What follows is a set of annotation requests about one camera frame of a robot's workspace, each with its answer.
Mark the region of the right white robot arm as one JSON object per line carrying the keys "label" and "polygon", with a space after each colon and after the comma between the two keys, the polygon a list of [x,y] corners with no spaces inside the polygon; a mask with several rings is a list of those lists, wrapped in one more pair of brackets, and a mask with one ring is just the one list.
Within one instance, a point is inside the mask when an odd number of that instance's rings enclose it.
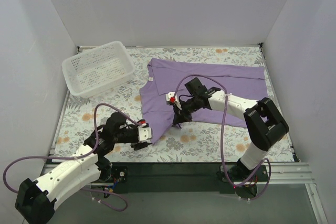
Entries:
{"label": "right white robot arm", "polygon": [[243,121],[247,126],[251,143],[236,165],[227,169],[224,158],[224,133],[220,134],[220,156],[226,180],[234,187],[241,187],[253,177],[264,162],[267,154],[288,132],[289,126],[270,98],[250,100],[228,93],[220,83],[207,88],[200,82],[200,75],[191,75],[185,84],[189,92],[188,100],[182,101],[177,92],[166,94],[166,102],[173,107],[173,124],[192,121],[192,114],[200,109],[220,111],[222,122],[230,114]]}

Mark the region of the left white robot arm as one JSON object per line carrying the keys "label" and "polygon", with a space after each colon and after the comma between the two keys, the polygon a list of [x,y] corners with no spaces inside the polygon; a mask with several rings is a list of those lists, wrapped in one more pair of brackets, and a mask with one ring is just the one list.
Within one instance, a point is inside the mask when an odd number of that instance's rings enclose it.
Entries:
{"label": "left white robot arm", "polygon": [[35,180],[21,182],[15,208],[28,223],[47,223],[56,209],[86,184],[111,179],[112,164],[105,156],[116,144],[130,144],[137,151],[151,145],[151,138],[152,130],[145,120],[128,124],[124,115],[112,113],[71,159]]}

